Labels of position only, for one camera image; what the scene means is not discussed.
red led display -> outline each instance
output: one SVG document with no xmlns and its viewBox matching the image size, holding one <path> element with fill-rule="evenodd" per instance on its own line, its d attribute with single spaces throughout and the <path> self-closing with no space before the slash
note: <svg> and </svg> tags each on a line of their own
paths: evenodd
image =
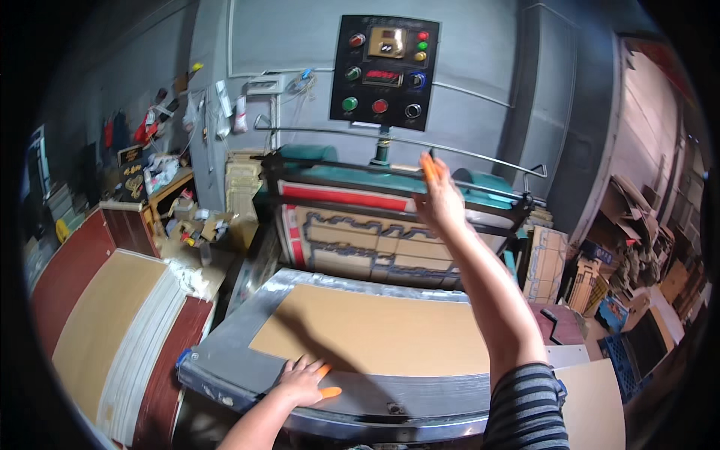
<svg viewBox="0 0 720 450">
<path fill-rule="evenodd" d="M 367 76 L 367 78 L 393 79 L 393 78 L 397 78 L 398 76 L 400 76 L 400 74 L 395 73 L 395 72 L 388 72 L 388 71 L 369 71 L 366 76 Z"/>
</svg>

red wooden board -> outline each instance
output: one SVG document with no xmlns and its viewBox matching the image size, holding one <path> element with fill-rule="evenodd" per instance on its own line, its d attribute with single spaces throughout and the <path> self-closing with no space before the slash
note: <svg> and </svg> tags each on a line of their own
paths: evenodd
<svg viewBox="0 0 720 450">
<path fill-rule="evenodd" d="M 555 343 L 550 341 L 552 321 L 540 313 L 540 310 L 543 308 L 548 309 L 550 312 L 555 314 L 555 317 L 557 318 L 557 328 L 555 328 L 554 337 L 558 341 L 562 342 L 562 345 L 574 346 L 585 343 L 582 339 L 580 327 L 577 325 L 575 314 L 571 309 L 561 305 L 544 305 L 539 303 L 529 303 L 529 305 L 530 309 L 533 311 L 535 320 L 540 326 L 540 333 L 542 333 L 546 346 L 553 346 Z"/>
<path fill-rule="evenodd" d="M 132 450 L 170 449 L 181 387 L 175 363 L 184 349 L 200 342 L 211 309 L 211 302 L 186 298 L 145 388 Z"/>
<path fill-rule="evenodd" d="M 151 258 L 160 258 L 142 212 L 102 210 L 112 240 L 118 248 L 136 251 Z"/>
<path fill-rule="evenodd" d="M 40 343 L 48 358 L 78 298 L 115 245 L 100 210 L 90 214 L 58 249 L 30 295 Z"/>
</svg>

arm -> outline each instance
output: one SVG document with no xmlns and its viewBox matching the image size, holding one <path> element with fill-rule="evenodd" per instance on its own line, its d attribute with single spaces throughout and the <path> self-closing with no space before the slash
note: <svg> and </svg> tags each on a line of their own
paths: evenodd
<svg viewBox="0 0 720 450">
<path fill-rule="evenodd" d="M 503 263 L 465 220 L 464 200 L 447 166 L 439 159 L 435 164 L 437 177 L 426 177 L 428 193 L 413 196 L 415 207 L 460 268 L 462 284 L 490 354 L 490 386 L 495 389 L 511 369 L 529 362 L 547 363 L 542 334 Z"/>
<path fill-rule="evenodd" d="M 288 361 L 280 383 L 238 420 L 218 449 L 270 450 L 282 424 L 296 406 L 311 406 L 340 394 L 339 387 L 318 389 L 318 383 L 330 367 L 323 365 L 322 360 L 312 364 L 308 364 L 308 360 L 308 355 L 303 355 L 296 364 Z"/>
</svg>

knob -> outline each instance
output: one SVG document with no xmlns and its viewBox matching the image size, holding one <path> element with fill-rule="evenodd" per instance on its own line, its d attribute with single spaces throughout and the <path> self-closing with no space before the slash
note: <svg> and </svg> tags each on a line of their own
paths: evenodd
<svg viewBox="0 0 720 450">
<path fill-rule="evenodd" d="M 355 97 L 348 97 L 343 100 L 343 109 L 346 111 L 352 111 L 358 107 L 358 99 Z"/>
<path fill-rule="evenodd" d="M 412 72 L 410 74 L 410 87 L 413 89 L 421 89 L 425 86 L 426 78 L 422 72 Z"/>
<path fill-rule="evenodd" d="M 365 35 L 362 33 L 358 33 L 356 35 L 353 35 L 353 37 L 350 38 L 350 46 L 351 47 L 359 47 L 365 43 Z"/>
<path fill-rule="evenodd" d="M 349 81 L 353 81 L 353 80 L 358 79 L 358 77 L 360 77 L 361 73 L 362 73 L 362 71 L 360 70 L 360 67 L 353 66 L 353 67 L 350 67 L 347 70 L 347 72 L 345 72 L 345 78 L 347 78 Z"/>
<path fill-rule="evenodd" d="M 387 111 L 387 102 L 383 99 L 375 100 L 372 104 L 372 111 L 375 114 L 382 114 Z"/>
<path fill-rule="evenodd" d="M 408 116 L 408 119 L 415 119 L 422 111 L 423 108 L 417 103 L 409 104 L 405 107 L 405 115 Z"/>
</svg>

green button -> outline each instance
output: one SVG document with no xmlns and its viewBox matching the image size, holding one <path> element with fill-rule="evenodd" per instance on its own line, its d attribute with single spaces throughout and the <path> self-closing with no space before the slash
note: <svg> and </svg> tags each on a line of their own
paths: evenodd
<svg viewBox="0 0 720 450">
<path fill-rule="evenodd" d="M 358 99 L 355 97 L 348 97 L 343 100 L 343 109 L 346 111 L 352 111 L 358 107 Z"/>
<path fill-rule="evenodd" d="M 350 81 L 356 80 L 360 76 L 360 67 L 350 67 L 347 72 L 345 72 L 345 78 L 347 78 Z"/>
</svg>

